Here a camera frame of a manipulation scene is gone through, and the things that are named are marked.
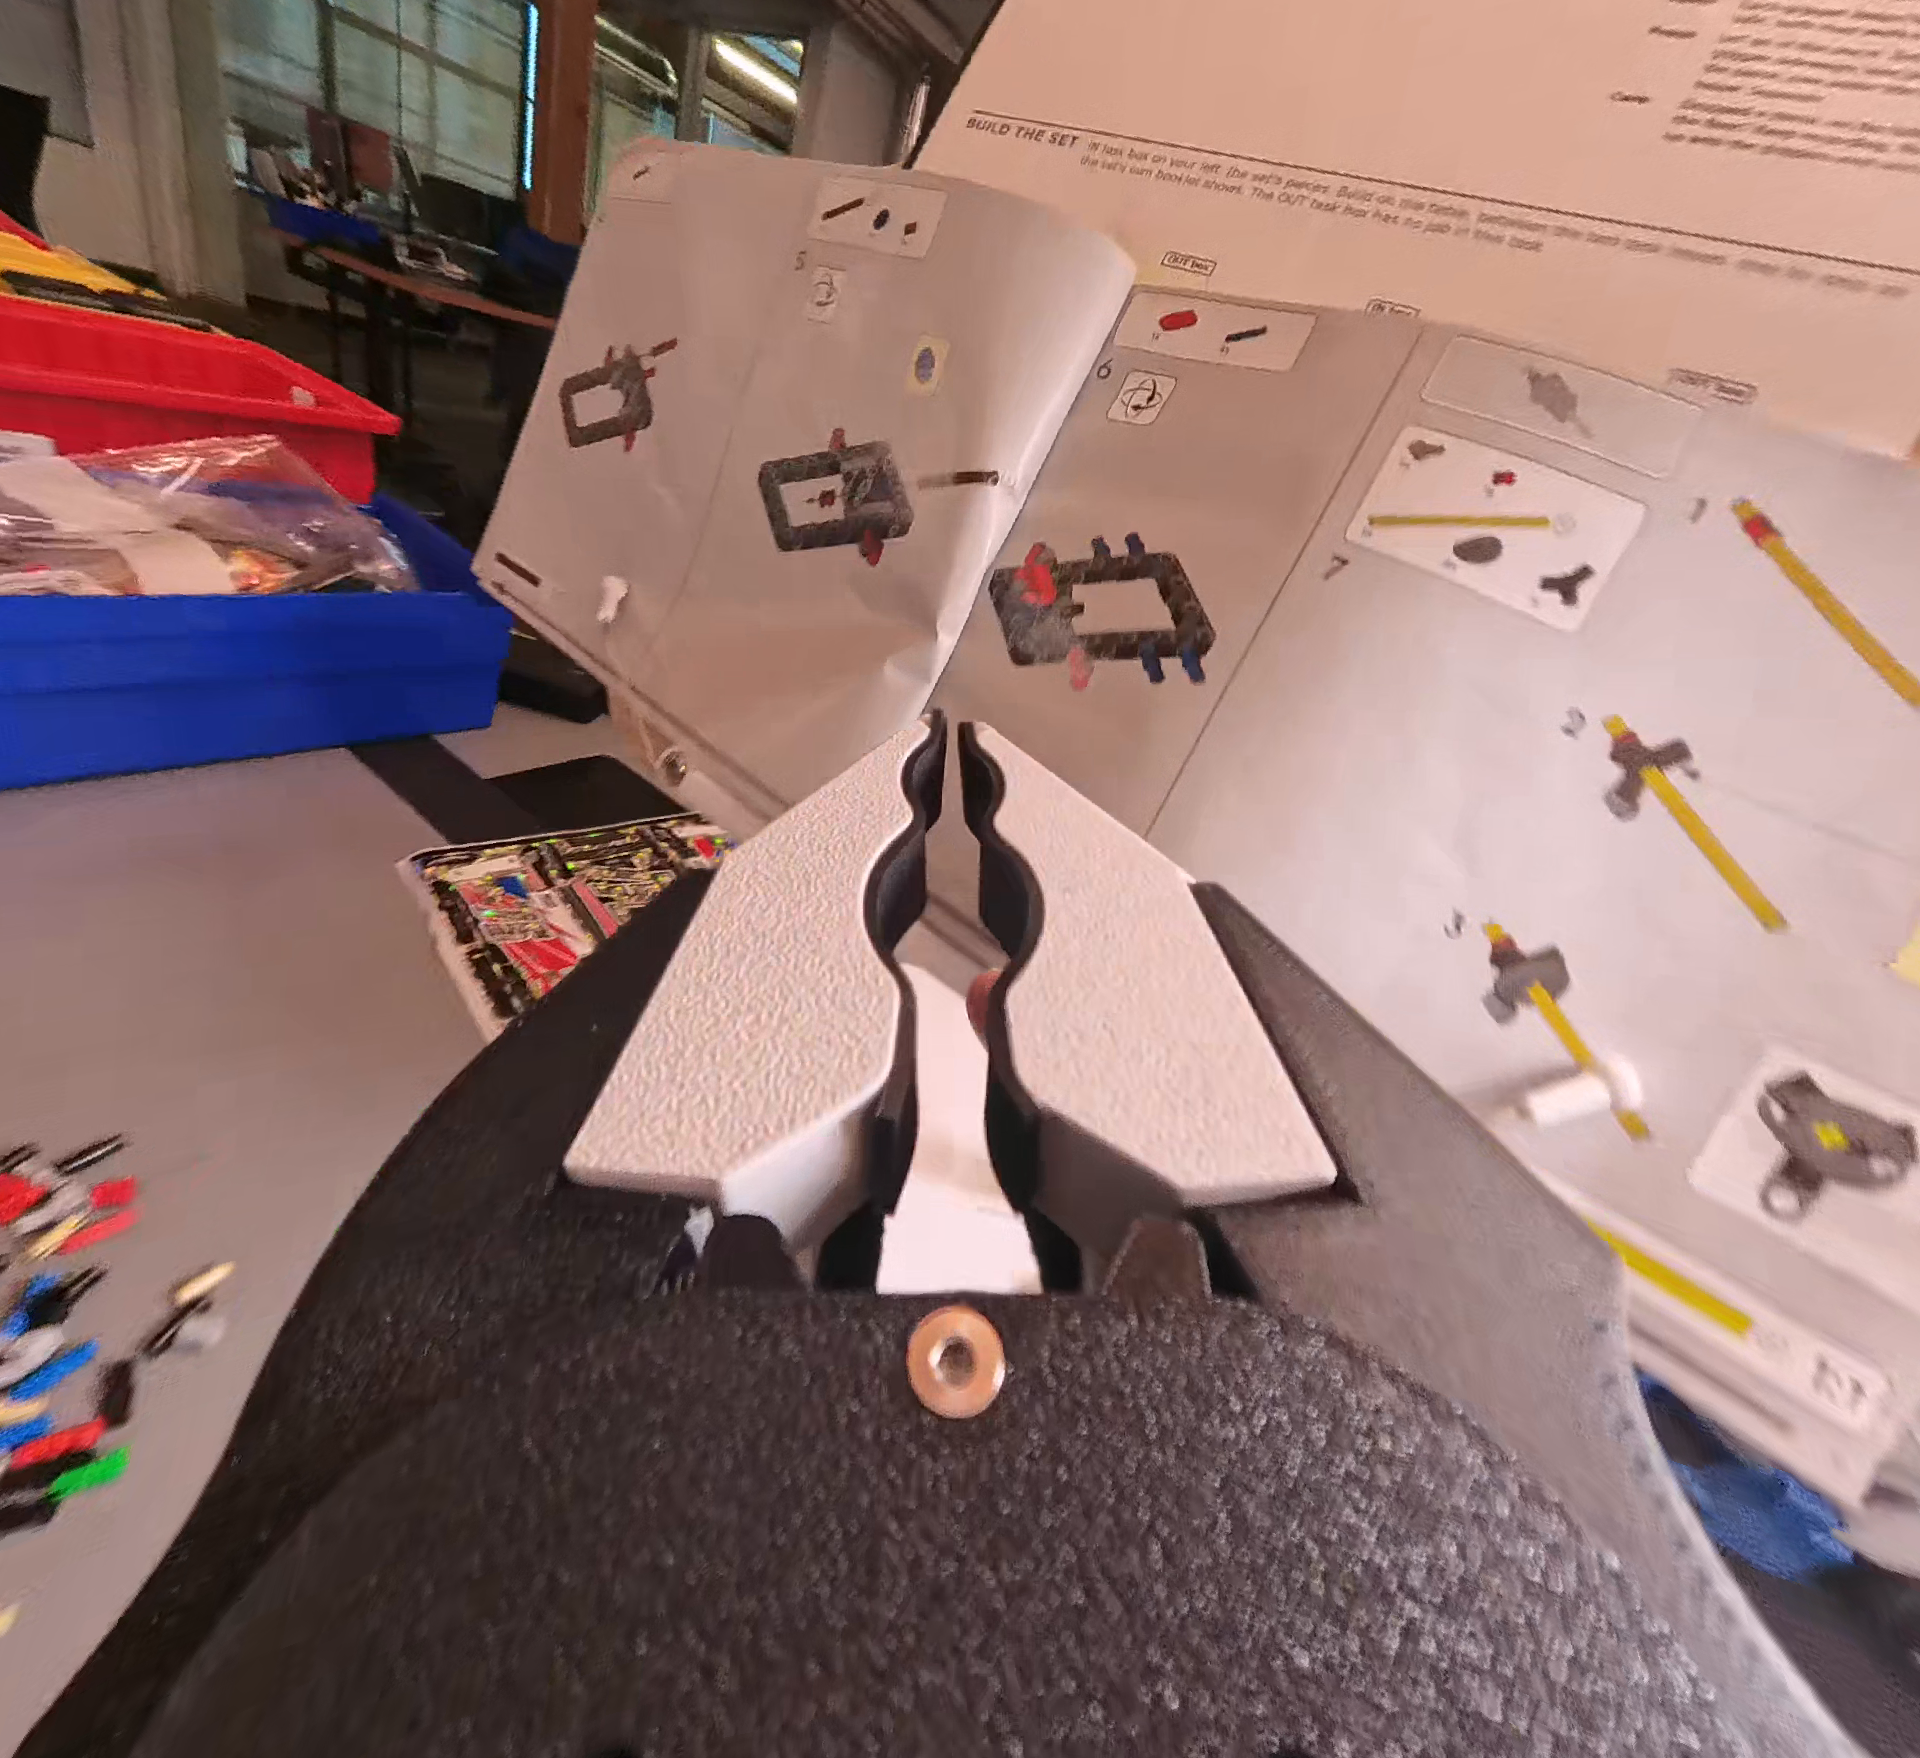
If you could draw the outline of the red plastic bin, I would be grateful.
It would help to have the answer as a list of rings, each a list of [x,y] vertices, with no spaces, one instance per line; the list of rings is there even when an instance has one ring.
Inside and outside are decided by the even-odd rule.
[[[4,440],[64,454],[272,436],[372,498],[399,417],[268,344],[18,228],[2,229]]]

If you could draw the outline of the lego sticker sheet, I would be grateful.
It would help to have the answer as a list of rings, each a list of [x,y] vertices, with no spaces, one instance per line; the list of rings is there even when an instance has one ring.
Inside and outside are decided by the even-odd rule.
[[[737,839],[693,813],[425,849],[395,872],[433,951],[492,1040],[623,926]]]

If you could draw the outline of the wooden pillar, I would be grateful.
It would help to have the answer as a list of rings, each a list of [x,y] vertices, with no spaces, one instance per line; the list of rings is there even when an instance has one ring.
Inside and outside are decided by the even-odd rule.
[[[532,178],[526,219],[576,245],[586,229],[593,56],[598,0],[537,0]]]

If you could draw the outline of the pile of small lego pieces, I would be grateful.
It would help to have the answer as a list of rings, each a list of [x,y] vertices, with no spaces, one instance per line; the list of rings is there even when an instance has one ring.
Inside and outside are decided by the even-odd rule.
[[[129,1325],[105,1317],[148,1196],[122,1130],[4,1149],[2,1537],[51,1530],[131,1463],[148,1374],[219,1329],[234,1259],[164,1283]]]

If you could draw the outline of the blue plastic bin with bag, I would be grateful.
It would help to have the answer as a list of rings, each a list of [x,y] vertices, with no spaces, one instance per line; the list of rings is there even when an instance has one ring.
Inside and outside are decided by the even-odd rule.
[[[4,599],[2,786],[487,727],[513,614],[408,504],[363,515],[418,591]]]

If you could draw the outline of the clear plastic bag of parts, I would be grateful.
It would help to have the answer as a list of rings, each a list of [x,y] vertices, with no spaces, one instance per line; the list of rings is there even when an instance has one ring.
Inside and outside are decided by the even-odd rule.
[[[274,436],[8,454],[2,595],[411,595],[398,537]]]

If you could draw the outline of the lego instruction booklet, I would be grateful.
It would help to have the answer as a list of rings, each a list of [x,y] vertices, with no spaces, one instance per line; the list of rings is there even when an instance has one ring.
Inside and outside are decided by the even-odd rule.
[[[1915,1501],[1913,462],[637,139],[479,550],[732,824],[997,727],[1497,1120],[1648,1371]]]

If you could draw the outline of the blue cloth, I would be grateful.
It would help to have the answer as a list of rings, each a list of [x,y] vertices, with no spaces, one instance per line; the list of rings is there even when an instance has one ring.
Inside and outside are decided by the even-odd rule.
[[[1775,1463],[1749,1458],[1666,1385],[1637,1374],[1641,1408],[1694,1515],[1741,1567],[1814,1583],[1855,1564],[1839,1509]]]

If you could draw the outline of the white printed task sheet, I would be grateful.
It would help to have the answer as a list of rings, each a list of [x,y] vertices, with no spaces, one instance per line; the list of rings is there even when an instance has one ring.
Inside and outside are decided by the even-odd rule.
[[[1148,282],[1915,449],[1917,0],[1003,0],[923,167]]]

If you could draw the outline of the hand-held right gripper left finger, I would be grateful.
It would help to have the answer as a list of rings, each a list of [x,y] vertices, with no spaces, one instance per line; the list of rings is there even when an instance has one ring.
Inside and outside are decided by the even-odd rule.
[[[898,950],[927,901],[929,711],[738,843],[566,1149],[571,1183],[758,1217],[819,1286],[874,1286],[918,1144]]]

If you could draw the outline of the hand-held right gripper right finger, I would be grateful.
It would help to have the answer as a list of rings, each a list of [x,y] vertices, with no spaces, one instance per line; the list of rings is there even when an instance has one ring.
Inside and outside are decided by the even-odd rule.
[[[1196,880],[995,727],[956,732],[987,1144],[1038,1259],[1115,1259],[1146,1217],[1321,1198],[1337,1161]]]

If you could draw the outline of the white book stand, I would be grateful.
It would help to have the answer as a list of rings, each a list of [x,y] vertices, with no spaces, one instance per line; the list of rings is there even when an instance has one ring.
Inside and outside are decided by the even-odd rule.
[[[1183,543],[1202,673],[938,702],[1223,880],[1633,1270],[1649,1369],[1915,1499],[1915,703],[1733,530],[1552,626],[1382,547]]]

